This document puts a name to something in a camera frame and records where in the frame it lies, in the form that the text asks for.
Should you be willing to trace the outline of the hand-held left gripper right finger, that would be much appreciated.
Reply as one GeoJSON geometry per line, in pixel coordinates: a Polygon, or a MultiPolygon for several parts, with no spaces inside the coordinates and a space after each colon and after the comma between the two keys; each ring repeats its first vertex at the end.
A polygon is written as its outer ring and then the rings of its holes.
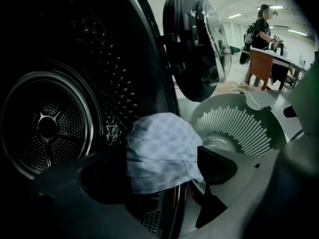
{"type": "Polygon", "coordinates": [[[261,159],[200,146],[207,186],[197,239],[316,239],[319,236],[319,138],[302,136],[261,159]]]}

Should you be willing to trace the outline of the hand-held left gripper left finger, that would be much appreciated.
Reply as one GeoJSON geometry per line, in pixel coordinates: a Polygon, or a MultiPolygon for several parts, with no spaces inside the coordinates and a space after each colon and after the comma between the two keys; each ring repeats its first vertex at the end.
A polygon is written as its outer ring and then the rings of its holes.
{"type": "Polygon", "coordinates": [[[56,164],[31,182],[31,206],[51,239],[175,239],[186,185],[133,194],[126,149],[107,150],[56,164]]]}

